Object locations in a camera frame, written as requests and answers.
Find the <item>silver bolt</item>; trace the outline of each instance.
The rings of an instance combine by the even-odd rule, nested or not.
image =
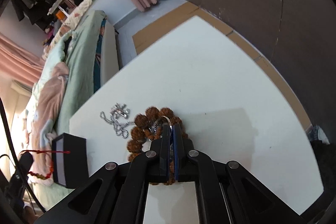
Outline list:
[[[153,158],[155,156],[156,156],[156,152],[153,151],[153,150],[149,150],[149,151],[146,152],[146,157],[148,157],[148,158]]]
[[[197,150],[190,150],[188,154],[190,157],[197,157],[199,152]]]
[[[105,164],[106,170],[113,170],[116,167],[117,167],[117,165],[113,161],[108,162],[107,164]]]
[[[239,167],[239,163],[232,160],[229,162],[229,167],[232,168],[232,169],[237,169]]]

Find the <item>white table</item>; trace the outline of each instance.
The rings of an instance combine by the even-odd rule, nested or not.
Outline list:
[[[196,149],[216,161],[237,160],[299,214],[323,191],[309,141],[285,98],[253,60],[197,16],[141,53],[71,118],[70,133],[87,139],[90,175],[106,162],[127,162],[130,137],[117,137],[99,116],[116,102],[127,104],[130,119],[152,105],[170,107]],[[150,185],[144,223],[198,223],[193,183]]]

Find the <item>gray floor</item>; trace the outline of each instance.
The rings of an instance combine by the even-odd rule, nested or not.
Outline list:
[[[137,56],[132,36],[147,25],[151,24],[158,18],[167,14],[171,10],[174,10],[185,2],[185,0],[160,0],[157,5],[153,6],[146,12],[137,14],[124,26],[117,29],[119,32],[117,39],[117,49],[120,68],[126,66]]]

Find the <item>red cord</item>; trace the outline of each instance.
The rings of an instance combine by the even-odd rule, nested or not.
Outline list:
[[[64,154],[70,154],[70,151],[52,151],[52,150],[22,150],[21,152],[34,152],[34,153],[37,153],[37,154],[41,154],[41,153],[64,153]],[[34,176],[34,177],[37,177],[39,179],[42,179],[42,180],[46,180],[46,179],[49,179],[52,175],[52,173],[54,172],[54,163],[53,161],[51,161],[51,164],[50,164],[50,168],[49,168],[49,173],[46,174],[45,176],[44,175],[41,175],[41,174],[38,174],[38,173],[34,173],[32,171],[29,171],[28,174]]]

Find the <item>silver chain necklace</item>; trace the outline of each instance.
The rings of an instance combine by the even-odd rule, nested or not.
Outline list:
[[[129,113],[130,110],[129,108],[126,108],[126,104],[120,106],[118,103],[116,103],[114,107],[111,108],[110,119],[106,118],[105,113],[103,111],[100,113],[100,118],[102,118],[108,124],[113,125],[113,129],[117,136],[122,136],[124,139],[126,139],[128,137],[128,131],[125,129],[125,127],[133,125],[135,123],[134,121],[119,123],[117,119],[120,116],[124,117],[125,119],[128,119]]]

